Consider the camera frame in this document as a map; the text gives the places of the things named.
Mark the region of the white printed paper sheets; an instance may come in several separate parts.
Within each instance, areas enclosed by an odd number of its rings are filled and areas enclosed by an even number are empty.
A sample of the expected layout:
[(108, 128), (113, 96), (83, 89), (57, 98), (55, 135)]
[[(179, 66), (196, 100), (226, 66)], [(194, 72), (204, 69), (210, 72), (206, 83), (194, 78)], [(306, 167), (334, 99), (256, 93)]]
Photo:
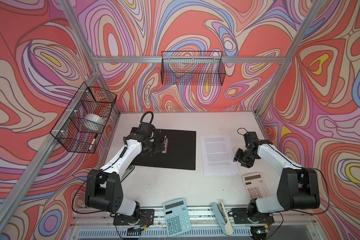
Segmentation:
[(238, 176), (234, 153), (228, 135), (200, 137), (205, 176)]

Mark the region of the teal clip folder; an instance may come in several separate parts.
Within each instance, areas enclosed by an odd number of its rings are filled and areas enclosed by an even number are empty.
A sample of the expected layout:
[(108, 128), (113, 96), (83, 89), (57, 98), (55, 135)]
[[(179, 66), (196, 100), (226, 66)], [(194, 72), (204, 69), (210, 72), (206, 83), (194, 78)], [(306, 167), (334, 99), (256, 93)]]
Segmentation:
[(132, 165), (194, 171), (197, 132), (165, 129), (158, 129), (157, 132), (157, 138), (160, 140), (167, 137), (167, 152), (152, 156), (140, 154), (132, 161)]

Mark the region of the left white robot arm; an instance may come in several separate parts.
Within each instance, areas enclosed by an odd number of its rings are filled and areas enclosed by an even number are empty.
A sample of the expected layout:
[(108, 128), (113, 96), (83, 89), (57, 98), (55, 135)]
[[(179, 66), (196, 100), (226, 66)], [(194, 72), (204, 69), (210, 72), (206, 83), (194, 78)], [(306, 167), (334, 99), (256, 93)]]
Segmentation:
[(139, 203), (124, 196), (122, 177), (140, 154), (152, 156), (167, 150), (167, 136), (150, 138), (141, 134), (123, 137), (124, 146), (99, 170), (87, 176), (85, 206), (111, 214), (138, 218)]

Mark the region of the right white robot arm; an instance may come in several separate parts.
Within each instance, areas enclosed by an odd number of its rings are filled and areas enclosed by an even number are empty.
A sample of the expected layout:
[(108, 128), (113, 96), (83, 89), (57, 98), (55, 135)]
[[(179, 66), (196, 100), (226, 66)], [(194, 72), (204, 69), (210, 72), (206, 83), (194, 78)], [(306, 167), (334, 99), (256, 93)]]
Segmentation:
[(263, 159), (280, 176), (275, 194), (251, 199), (248, 204), (249, 215), (268, 214), (286, 211), (317, 209), (320, 206), (318, 176), (315, 170), (304, 168), (288, 159), (269, 141), (250, 140), (246, 149), (238, 149), (234, 162), (251, 168), (255, 160)]

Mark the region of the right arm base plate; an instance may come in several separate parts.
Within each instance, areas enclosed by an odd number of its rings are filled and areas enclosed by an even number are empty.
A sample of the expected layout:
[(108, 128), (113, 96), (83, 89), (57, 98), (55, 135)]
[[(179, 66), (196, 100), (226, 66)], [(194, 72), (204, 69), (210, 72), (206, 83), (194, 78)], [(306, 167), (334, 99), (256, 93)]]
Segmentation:
[(228, 215), (234, 218), (235, 224), (272, 225), (275, 222), (272, 214), (254, 213), (250, 215), (247, 208), (232, 208)]

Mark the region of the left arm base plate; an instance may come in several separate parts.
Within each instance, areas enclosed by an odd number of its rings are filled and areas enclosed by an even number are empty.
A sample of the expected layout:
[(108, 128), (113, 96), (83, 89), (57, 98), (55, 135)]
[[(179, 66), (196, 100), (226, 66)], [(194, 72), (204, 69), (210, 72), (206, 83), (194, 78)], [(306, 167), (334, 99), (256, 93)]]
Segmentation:
[(154, 223), (154, 209), (140, 209), (140, 212), (134, 213), (132, 216), (116, 214), (114, 216), (114, 226), (140, 226), (149, 227)]

